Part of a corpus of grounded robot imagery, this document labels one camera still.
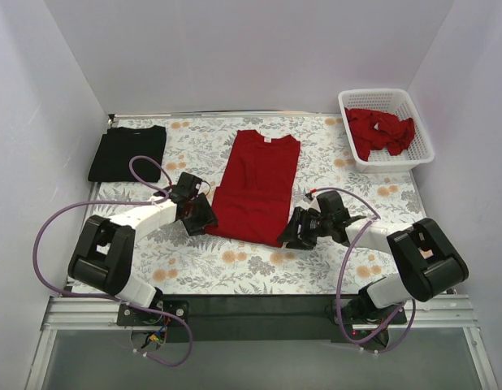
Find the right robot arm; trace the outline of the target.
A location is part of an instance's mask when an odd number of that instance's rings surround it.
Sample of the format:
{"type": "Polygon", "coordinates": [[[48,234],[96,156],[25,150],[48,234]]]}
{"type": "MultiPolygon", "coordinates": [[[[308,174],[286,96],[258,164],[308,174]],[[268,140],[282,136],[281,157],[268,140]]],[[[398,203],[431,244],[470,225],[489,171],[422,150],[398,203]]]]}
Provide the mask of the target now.
{"type": "Polygon", "coordinates": [[[385,223],[378,218],[352,216],[335,189],[307,193],[308,208],[296,207],[277,240],[289,249],[311,250],[318,238],[353,245],[392,256],[396,273],[361,288],[341,306],[347,321],[377,323],[395,307],[411,299],[420,302],[468,279],[469,270],[436,221],[411,224],[385,223]]]}

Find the red t-shirt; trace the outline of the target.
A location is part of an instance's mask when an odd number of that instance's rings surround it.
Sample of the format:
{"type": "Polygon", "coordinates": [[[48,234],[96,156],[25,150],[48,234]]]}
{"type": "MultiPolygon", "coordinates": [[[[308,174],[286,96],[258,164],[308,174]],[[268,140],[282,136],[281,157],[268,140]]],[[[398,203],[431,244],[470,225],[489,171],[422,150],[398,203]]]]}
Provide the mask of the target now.
{"type": "Polygon", "coordinates": [[[212,209],[218,220],[212,236],[279,248],[287,227],[301,143],[291,135],[237,132],[212,209]]]}

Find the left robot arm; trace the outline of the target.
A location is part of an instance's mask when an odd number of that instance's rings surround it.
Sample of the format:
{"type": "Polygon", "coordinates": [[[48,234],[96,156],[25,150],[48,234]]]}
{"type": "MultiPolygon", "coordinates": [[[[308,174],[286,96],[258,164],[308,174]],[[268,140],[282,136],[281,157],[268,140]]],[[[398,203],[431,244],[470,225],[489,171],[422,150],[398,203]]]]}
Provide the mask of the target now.
{"type": "Polygon", "coordinates": [[[68,274],[110,297],[136,305],[136,315],[148,325],[164,314],[162,292],[132,273],[135,244],[159,228],[180,221],[189,236],[200,236],[218,220],[203,180],[182,173],[176,184],[156,192],[148,206],[137,206],[109,218],[93,215],[81,231],[68,274]]]}

